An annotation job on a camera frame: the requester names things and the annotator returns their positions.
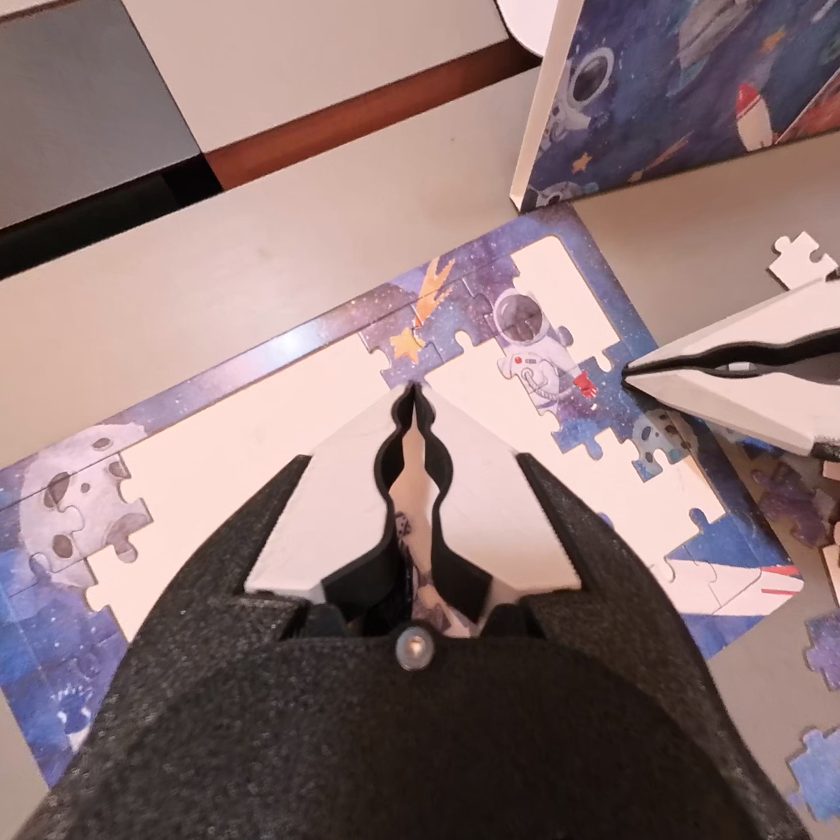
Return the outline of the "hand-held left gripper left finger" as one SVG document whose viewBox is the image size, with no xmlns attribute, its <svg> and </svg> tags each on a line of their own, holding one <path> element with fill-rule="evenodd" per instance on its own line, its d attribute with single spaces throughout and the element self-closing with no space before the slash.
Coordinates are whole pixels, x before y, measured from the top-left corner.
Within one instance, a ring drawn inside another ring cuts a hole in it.
<svg viewBox="0 0 840 840">
<path fill-rule="evenodd" d="M 391 490 L 405 469 L 414 402 L 414 385 L 395 388 L 312 450 L 246 593 L 382 603 L 411 590 Z"/>
</svg>

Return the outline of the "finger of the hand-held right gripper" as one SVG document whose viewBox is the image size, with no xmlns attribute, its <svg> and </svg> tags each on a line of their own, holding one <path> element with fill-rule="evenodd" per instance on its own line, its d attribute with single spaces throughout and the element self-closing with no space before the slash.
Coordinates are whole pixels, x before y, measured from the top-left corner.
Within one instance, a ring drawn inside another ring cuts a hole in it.
<svg viewBox="0 0 840 840">
<path fill-rule="evenodd" d="M 664 405 L 796 455 L 809 455 L 817 429 L 839 428 L 838 384 L 785 372 L 637 371 L 624 381 Z"/>
<path fill-rule="evenodd" d="M 815 280 L 627 364 L 623 380 L 641 375 L 699 371 L 750 377 L 818 364 L 838 357 L 839 279 Z"/>
</svg>

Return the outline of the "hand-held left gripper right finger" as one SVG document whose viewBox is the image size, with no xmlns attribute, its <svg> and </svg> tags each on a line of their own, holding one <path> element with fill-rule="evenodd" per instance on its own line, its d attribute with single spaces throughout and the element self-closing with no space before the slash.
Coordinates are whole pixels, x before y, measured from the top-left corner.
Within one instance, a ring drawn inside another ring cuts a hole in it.
<svg viewBox="0 0 840 840">
<path fill-rule="evenodd" d="M 430 561 L 437 593 L 470 621 L 581 577 L 518 452 L 428 385 L 417 387 L 424 467 L 437 490 Z"/>
</svg>

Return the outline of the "pile of puzzle pieces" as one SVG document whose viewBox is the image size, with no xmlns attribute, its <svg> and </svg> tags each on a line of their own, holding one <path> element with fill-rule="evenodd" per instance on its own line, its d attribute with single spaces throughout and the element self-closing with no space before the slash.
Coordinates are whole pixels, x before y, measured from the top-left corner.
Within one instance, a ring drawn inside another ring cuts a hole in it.
<svg viewBox="0 0 840 840">
<path fill-rule="evenodd" d="M 813 280 L 827 278 L 836 261 L 824 254 L 812 236 L 783 236 L 773 245 L 776 257 L 768 271 L 783 287 L 792 290 Z M 741 447 L 759 467 L 752 479 L 763 489 L 759 499 L 765 517 L 785 526 L 804 546 L 822 553 L 834 602 L 839 598 L 838 465 L 790 453 L 766 444 L 742 442 Z"/>
</svg>

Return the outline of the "blue starry puzzle piece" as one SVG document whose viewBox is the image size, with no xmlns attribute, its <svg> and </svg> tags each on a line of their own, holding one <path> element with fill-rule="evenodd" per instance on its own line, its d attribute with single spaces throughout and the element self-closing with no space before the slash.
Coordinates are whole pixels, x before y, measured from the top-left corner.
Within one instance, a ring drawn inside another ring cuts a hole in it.
<svg viewBox="0 0 840 840">
<path fill-rule="evenodd" d="M 789 802 L 826 823 L 839 817 L 839 728 L 807 731 L 802 743 L 802 751 L 788 761 L 797 782 Z"/>
<path fill-rule="evenodd" d="M 560 395 L 558 401 L 546 402 L 538 406 L 540 415 L 552 415 L 559 425 L 551 433 L 554 442 L 563 454 L 582 446 L 592 459 L 603 457 L 602 446 L 595 440 L 600 432 L 597 426 L 596 412 L 592 410 L 592 400 L 573 388 Z"/>
<path fill-rule="evenodd" d="M 805 651 L 809 668 L 829 690 L 839 691 L 839 609 L 808 619 L 805 628 L 811 642 Z"/>
</svg>

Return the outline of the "grey porthole half puzzle piece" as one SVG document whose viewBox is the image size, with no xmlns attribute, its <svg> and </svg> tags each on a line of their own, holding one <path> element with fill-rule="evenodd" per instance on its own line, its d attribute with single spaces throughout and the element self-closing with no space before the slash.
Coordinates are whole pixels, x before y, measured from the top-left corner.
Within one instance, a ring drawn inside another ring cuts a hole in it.
<svg viewBox="0 0 840 840">
<path fill-rule="evenodd" d="M 410 542 L 413 527 L 403 511 L 396 512 L 395 526 L 399 548 L 412 577 L 412 618 L 424 621 L 443 635 L 454 634 L 455 630 L 463 626 L 456 622 L 451 610 L 438 594 L 430 568 L 426 569 L 414 559 Z"/>
</svg>

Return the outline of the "blue space puzzle frame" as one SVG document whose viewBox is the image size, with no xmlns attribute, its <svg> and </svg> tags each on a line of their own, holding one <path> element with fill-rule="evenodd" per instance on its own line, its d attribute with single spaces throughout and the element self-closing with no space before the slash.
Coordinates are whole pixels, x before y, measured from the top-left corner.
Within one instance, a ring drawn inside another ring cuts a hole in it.
<svg viewBox="0 0 840 840">
<path fill-rule="evenodd" d="M 85 557 L 94 584 L 80 590 L 36 587 L 36 603 L 2 593 L 2 691 L 48 785 L 53 786 L 86 739 L 112 676 L 151 606 L 188 556 L 293 456 L 304 455 L 389 388 L 381 351 L 361 331 L 418 299 L 427 266 L 451 259 L 462 272 L 512 258 L 513 289 L 533 294 L 553 327 L 573 337 L 580 362 L 624 341 L 632 359 L 655 341 L 572 209 L 542 210 L 503 225 L 408 270 L 252 350 L 89 426 L 2 469 L 2 511 L 22 499 L 28 463 L 53 456 L 70 474 L 115 454 L 131 477 L 126 501 L 142 499 L 152 523 L 131 535 L 137 560 L 123 563 L 108 546 Z M 497 336 L 472 345 L 421 381 L 512 447 L 533 454 L 633 547 L 661 584 L 672 573 L 665 556 L 698 533 L 690 510 L 710 522 L 729 516 L 739 554 L 724 564 L 764 567 L 793 562 L 707 427 L 674 414 L 692 455 L 647 482 L 637 474 L 631 438 L 597 434 L 603 457 L 582 446 L 563 454 L 519 379 L 504 378 Z M 765 616 L 680 613 L 710 659 Z"/>
</svg>

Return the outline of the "moon crater puzzle piece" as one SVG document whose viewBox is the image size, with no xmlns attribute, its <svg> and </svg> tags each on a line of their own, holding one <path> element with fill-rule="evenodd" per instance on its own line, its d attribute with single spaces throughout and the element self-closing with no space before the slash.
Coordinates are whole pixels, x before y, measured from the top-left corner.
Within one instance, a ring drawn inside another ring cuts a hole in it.
<svg viewBox="0 0 840 840">
<path fill-rule="evenodd" d="M 142 499 L 123 498 L 121 484 L 130 477 L 121 455 L 115 454 L 70 478 L 64 502 L 77 509 L 82 520 L 81 529 L 73 533 L 81 556 L 111 546 L 123 563 L 137 560 L 130 537 L 153 520 Z"/>
</svg>

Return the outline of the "grey moon puzzle piece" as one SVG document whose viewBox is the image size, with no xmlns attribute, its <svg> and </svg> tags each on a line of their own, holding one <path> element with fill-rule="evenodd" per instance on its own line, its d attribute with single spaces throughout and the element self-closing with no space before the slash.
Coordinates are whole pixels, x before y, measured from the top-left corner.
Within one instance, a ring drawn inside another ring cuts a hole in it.
<svg viewBox="0 0 840 840">
<path fill-rule="evenodd" d="M 637 450 L 633 467 L 643 482 L 663 472 L 663 467 L 657 461 L 657 453 L 665 455 L 672 466 L 694 452 L 690 437 L 683 434 L 674 414 L 663 407 L 638 417 L 633 426 L 631 441 Z"/>
</svg>

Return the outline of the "white astronaut puzzle piece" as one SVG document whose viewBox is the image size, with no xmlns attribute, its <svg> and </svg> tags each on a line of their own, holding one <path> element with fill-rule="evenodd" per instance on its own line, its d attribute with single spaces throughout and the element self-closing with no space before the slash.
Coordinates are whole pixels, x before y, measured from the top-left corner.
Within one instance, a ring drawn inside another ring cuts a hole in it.
<svg viewBox="0 0 840 840">
<path fill-rule="evenodd" d="M 515 289 L 500 294 L 493 319 L 506 343 L 497 363 L 500 373 L 508 380 L 519 379 L 538 414 L 553 410 L 581 374 L 569 351 L 571 332 L 553 327 L 533 294 Z"/>
</svg>

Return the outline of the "joined comet star puzzle pieces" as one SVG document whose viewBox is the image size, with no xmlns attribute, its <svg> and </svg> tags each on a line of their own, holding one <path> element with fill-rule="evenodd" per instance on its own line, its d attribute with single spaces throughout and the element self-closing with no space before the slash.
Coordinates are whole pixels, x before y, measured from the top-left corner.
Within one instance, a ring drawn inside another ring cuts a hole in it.
<svg viewBox="0 0 840 840">
<path fill-rule="evenodd" d="M 360 332 L 366 349 L 385 354 L 381 375 L 389 388 L 423 382 L 425 375 L 463 353 L 464 333 L 477 346 L 500 334 L 494 304 L 513 289 L 518 270 L 511 257 L 462 272 L 451 259 L 426 270 L 418 299 Z"/>
</svg>

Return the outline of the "space print puzzle box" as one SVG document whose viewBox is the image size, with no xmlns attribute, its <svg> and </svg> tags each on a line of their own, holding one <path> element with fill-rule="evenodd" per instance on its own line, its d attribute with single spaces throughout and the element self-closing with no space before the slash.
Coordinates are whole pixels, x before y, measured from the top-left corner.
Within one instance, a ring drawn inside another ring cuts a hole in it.
<svg viewBox="0 0 840 840">
<path fill-rule="evenodd" d="M 527 213 L 838 130 L 839 2 L 558 2 L 510 197 Z"/>
</svg>

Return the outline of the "pale tablet stand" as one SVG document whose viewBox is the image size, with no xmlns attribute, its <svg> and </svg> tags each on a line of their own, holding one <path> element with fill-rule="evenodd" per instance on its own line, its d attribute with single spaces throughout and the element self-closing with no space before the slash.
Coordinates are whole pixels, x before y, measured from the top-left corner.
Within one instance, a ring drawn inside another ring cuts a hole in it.
<svg viewBox="0 0 840 840">
<path fill-rule="evenodd" d="M 548 47 L 557 7 L 565 1 L 495 1 L 509 36 L 529 53 L 543 58 Z"/>
</svg>

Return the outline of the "adjacent grey table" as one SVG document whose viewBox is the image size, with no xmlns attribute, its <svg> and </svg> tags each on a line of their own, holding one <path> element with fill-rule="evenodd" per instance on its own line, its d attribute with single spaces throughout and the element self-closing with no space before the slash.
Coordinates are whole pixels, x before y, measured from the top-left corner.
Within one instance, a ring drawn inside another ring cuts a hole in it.
<svg viewBox="0 0 840 840">
<path fill-rule="evenodd" d="M 2 2 L 2 227 L 440 67 L 536 60 L 496 2 Z"/>
</svg>

